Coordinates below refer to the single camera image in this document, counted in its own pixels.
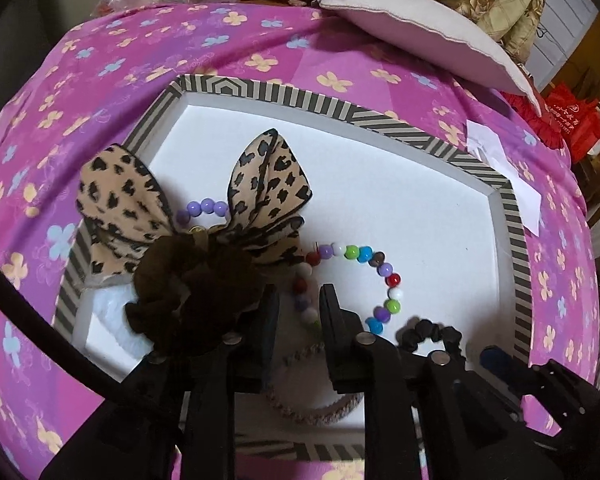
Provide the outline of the leopard print bow scrunchie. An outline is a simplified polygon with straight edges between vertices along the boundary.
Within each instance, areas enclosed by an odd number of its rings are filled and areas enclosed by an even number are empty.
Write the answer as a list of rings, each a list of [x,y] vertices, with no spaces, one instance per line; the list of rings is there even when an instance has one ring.
[[[238,157],[221,224],[177,226],[157,179],[119,144],[82,167],[76,209],[91,237],[91,279],[129,278],[135,298],[126,322],[163,348],[215,295],[222,299],[213,333],[259,301],[268,274],[302,263],[300,212],[312,196],[287,141],[270,129]]]

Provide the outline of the white fluffy hair accessory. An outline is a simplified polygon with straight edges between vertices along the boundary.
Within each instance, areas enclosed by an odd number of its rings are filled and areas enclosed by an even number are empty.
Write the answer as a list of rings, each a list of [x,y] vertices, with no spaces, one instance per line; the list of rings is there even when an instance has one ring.
[[[141,359],[152,349],[152,342],[132,330],[125,314],[125,306],[137,300],[131,282],[89,287],[86,292],[87,303],[92,307],[95,318],[129,356]]]

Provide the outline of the striped cardboard tray box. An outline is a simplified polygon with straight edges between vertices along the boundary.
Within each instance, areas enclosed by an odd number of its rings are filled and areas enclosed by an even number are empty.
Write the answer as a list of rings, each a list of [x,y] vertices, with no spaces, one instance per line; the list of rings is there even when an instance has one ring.
[[[471,154],[374,110],[309,91],[237,78],[183,76],[146,110],[122,142],[166,191],[173,208],[189,198],[224,198],[230,172],[258,134],[275,128],[308,174],[313,197],[302,209],[301,247],[340,242],[383,250],[402,275],[401,311],[381,336],[396,344],[407,324],[430,318],[463,333],[473,370],[518,408],[519,398],[479,364],[497,344],[529,361],[531,307],[524,225],[509,180]],[[140,359],[107,333],[87,303],[90,240],[81,221],[60,282],[53,326],[116,379]],[[367,263],[324,261],[310,292],[333,284],[341,304],[364,322],[385,299],[384,280]],[[321,356],[276,370],[312,341],[280,292],[274,384],[293,408],[338,399]],[[363,453],[364,405],[340,422],[296,424],[265,396],[236,396],[238,446],[255,453],[298,444],[298,458]]]

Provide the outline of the white paper sheet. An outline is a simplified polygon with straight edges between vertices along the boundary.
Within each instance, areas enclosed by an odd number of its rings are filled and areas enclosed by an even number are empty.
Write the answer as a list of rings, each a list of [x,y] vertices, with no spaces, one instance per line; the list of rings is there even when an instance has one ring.
[[[534,236],[540,232],[541,194],[522,178],[508,161],[498,135],[485,125],[466,122],[467,151],[506,177],[512,185],[522,224]]]

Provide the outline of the pink floral bedsheet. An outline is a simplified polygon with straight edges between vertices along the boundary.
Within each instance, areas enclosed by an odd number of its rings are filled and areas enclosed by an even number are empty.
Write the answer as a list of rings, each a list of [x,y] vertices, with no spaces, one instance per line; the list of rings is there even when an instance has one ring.
[[[0,268],[51,318],[79,214],[81,166],[126,138],[186,73],[259,79],[377,110],[460,148],[478,122],[542,197],[531,268],[531,359],[596,374],[600,307],[586,206],[565,148],[501,97],[336,18],[281,6],[154,6],[70,29],[0,111]]]

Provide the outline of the red fringed cloth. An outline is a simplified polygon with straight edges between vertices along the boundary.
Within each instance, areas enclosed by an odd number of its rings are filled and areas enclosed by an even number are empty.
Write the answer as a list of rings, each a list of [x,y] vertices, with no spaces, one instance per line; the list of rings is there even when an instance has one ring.
[[[547,148],[559,150],[565,145],[562,126],[550,111],[542,96],[538,92],[535,92],[534,95],[536,104],[540,107],[539,110],[526,96],[517,96],[508,92],[501,93],[508,105],[529,125]]]

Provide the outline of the red shopping bag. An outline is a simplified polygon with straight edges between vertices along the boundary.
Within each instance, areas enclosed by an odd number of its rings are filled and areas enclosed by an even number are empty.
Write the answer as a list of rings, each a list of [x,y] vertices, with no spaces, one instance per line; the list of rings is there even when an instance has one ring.
[[[596,98],[577,98],[564,82],[550,90],[545,100],[548,109],[560,125],[572,164],[584,159],[588,151],[600,140],[599,102]]]

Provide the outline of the white pink pillow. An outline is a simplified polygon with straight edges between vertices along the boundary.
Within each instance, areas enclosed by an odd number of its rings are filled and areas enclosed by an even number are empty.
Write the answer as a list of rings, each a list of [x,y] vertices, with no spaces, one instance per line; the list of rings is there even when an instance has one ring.
[[[505,50],[468,18],[434,0],[321,0],[364,32],[483,87],[525,96],[532,85]]]

